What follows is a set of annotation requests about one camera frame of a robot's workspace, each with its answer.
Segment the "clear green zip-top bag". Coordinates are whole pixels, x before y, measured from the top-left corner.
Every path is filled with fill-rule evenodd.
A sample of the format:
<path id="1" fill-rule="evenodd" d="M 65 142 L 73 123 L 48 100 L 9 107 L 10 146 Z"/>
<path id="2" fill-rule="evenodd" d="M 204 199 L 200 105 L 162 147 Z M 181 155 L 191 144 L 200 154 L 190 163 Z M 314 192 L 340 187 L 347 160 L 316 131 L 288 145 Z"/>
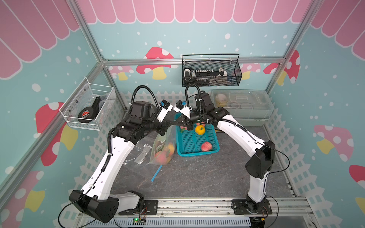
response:
<path id="1" fill-rule="evenodd" d="M 168 128 L 167 132 L 165 133 L 165 135 L 157 134 L 154 144 L 152 146 L 152 152 L 151 152 L 149 164 L 159 165 L 159 164 L 156 164 L 154 161 L 155 154 L 159 151 L 166 151 L 167 146 L 170 143 L 172 143 L 175 146 L 175 150 L 176 150 L 176 127 L 175 126 L 170 126 Z M 172 156 L 168 156 L 166 154 L 166 156 L 168 157 L 167 164 L 172 160 L 174 154 Z"/>

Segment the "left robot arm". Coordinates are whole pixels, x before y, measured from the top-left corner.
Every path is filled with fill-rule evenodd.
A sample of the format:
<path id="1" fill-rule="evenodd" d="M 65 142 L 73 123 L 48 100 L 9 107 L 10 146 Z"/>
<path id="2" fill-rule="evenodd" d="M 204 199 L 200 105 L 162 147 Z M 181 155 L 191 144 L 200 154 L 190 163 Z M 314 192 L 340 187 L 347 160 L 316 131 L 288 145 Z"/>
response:
<path id="1" fill-rule="evenodd" d="M 164 118 L 172 106 L 165 100 L 158 103 L 156 96 L 152 96 L 154 105 L 136 101 L 135 96 L 142 88 L 151 91 L 146 85 L 140 85 L 134 90 L 126 116 L 108 132 L 107 151 L 100 164 L 82 189 L 73 190 L 69 196 L 69 206 L 75 206 L 81 213 L 103 223 L 108 223 L 122 211 L 137 215 L 144 213 L 142 194 L 128 191 L 111 195 L 111 188 L 120 168 L 137 143 L 151 132 L 164 136 L 170 126 Z"/>

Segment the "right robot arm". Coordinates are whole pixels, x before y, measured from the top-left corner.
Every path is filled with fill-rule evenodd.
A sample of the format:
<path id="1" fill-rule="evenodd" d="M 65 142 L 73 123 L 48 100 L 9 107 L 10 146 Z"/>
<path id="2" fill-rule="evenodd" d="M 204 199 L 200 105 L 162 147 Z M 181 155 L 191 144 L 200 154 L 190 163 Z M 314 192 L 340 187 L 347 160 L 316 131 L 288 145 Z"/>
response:
<path id="1" fill-rule="evenodd" d="M 253 135 L 225 108 L 215 107 L 207 93 L 197 90 L 194 97 L 196 108 L 192 109 L 189 98 L 186 101 L 178 101 L 174 111 L 181 115 L 174 121 L 175 125 L 193 129 L 193 125 L 212 124 L 230 136 L 250 157 L 246 163 L 246 171 L 250 175 L 250 188 L 245 200 L 245 208 L 250 214 L 259 214 L 265 208 L 267 200 L 267 179 L 272 174 L 272 166 L 277 149 L 272 141 L 264 141 Z"/>

